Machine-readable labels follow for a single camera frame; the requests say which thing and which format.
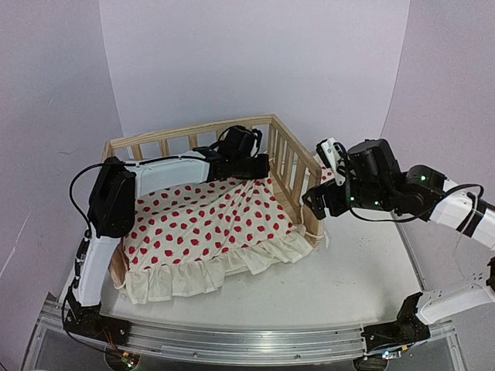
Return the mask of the wooden pet bed frame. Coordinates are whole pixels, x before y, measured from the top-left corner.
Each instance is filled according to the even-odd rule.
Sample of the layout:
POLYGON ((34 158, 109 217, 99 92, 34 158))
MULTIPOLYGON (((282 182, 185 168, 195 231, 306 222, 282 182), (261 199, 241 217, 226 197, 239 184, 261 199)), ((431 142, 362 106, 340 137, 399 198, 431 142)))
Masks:
POLYGON ((303 224, 310 233, 322 234, 323 225, 302 204, 305 190, 317 185, 320 167, 309 151, 294 134, 274 115, 250 117, 241 120, 247 128, 264 125, 268 129, 268 156, 275 197, 297 224, 303 224))

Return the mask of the strawberry print ruffled mattress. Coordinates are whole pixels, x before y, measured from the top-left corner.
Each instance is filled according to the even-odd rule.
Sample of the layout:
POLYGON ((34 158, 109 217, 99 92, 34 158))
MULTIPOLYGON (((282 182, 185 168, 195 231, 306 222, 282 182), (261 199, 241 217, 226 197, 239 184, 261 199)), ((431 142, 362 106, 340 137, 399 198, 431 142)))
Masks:
POLYGON ((109 271, 134 305, 187 298, 218 290, 229 275, 294 264, 322 237, 295 223, 270 177, 180 185, 136 199, 109 271))

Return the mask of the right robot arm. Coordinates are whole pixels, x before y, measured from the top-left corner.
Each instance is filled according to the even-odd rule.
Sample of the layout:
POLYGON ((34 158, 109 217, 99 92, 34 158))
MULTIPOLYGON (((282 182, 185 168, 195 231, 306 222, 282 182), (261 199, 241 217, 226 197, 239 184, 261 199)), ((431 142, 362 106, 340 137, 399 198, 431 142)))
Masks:
MULTIPOLYGON (((494 248, 494 207, 483 200, 483 188, 459 185, 426 165, 403 172, 387 140, 365 140, 350 149, 334 139, 316 146, 317 155, 333 179, 313 186, 302 196, 318 220, 357 209, 390 212, 395 223, 414 220, 447 226, 463 236, 494 248)), ((423 291, 406 298, 389 335, 407 342, 421 325, 494 301, 494 275, 471 279, 443 291, 423 291)))

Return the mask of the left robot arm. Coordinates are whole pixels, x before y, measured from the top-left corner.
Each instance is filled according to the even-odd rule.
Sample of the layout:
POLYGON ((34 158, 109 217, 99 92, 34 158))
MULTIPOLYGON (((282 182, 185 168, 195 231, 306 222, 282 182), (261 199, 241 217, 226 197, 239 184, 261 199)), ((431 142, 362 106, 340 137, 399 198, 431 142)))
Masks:
POLYGON ((209 146, 180 155, 124 162, 113 156, 88 166, 98 171, 81 216, 87 227, 76 252, 74 276, 67 290, 74 325, 88 338, 104 331, 96 315, 101 306, 105 270, 119 240, 135 224, 135 201, 153 191, 228 178, 252 180, 268 176, 268 156, 259 152, 262 133, 234 125, 209 146))

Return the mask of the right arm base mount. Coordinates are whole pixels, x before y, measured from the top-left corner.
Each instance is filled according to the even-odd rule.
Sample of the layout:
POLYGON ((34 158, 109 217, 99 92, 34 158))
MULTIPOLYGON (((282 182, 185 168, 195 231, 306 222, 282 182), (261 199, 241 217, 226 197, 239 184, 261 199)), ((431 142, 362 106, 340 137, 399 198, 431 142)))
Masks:
POLYGON ((365 354, 395 351, 430 338, 428 325, 417 316, 421 292, 409 295, 403 301, 397 317, 392 322, 367 325, 361 336, 365 342, 365 354))

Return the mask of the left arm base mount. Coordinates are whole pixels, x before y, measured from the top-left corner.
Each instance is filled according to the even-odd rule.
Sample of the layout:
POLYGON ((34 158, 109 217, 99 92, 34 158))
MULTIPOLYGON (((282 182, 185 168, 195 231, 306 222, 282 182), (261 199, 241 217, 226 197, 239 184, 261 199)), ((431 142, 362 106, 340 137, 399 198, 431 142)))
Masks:
POLYGON ((63 301, 63 329, 69 335, 106 342, 109 345, 126 345, 131 323, 100 313, 101 304, 83 307, 72 296, 63 301))

